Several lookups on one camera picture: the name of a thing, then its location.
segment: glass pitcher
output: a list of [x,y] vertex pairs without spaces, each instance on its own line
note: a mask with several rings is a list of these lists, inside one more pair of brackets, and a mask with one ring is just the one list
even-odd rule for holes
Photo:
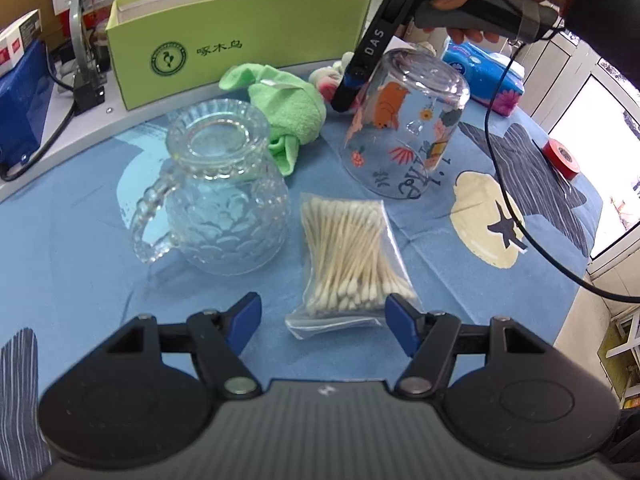
[[[247,102],[219,99],[185,108],[166,136],[171,161],[139,200],[130,232],[151,263],[177,248],[196,266],[226,276],[271,260],[284,241],[287,186],[267,149],[269,123]],[[169,232],[153,244],[145,227],[166,208]]]

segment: white box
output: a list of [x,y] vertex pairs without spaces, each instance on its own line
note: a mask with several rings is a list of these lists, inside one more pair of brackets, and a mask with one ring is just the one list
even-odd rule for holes
[[0,76],[14,68],[41,33],[40,11],[32,10],[0,30]]

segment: cotton swab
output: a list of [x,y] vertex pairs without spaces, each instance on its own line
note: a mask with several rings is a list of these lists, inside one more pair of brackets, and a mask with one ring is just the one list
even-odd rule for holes
[[414,298],[383,249],[386,218],[380,203],[313,197],[301,208],[313,265],[306,309],[312,316],[382,307],[392,292]]

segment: patterned drinking glass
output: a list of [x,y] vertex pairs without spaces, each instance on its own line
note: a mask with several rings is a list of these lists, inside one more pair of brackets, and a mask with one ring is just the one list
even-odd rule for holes
[[468,100],[465,79],[443,61],[390,50],[360,95],[342,163],[380,195],[419,198]]

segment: black clamp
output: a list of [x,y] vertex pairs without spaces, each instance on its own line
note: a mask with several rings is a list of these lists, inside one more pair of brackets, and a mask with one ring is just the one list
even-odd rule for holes
[[[396,395],[432,403],[485,456],[514,465],[572,462],[598,452],[617,425],[610,391],[509,317],[465,325],[451,314],[421,314],[397,294],[385,316],[412,357]],[[484,367],[449,384],[462,354],[484,354]]]
[[[44,393],[38,421],[47,443],[88,468],[137,467],[180,451],[225,401],[262,393],[238,358],[261,316],[254,292],[186,323],[137,316]],[[190,354],[200,380],[164,364],[163,353]]]

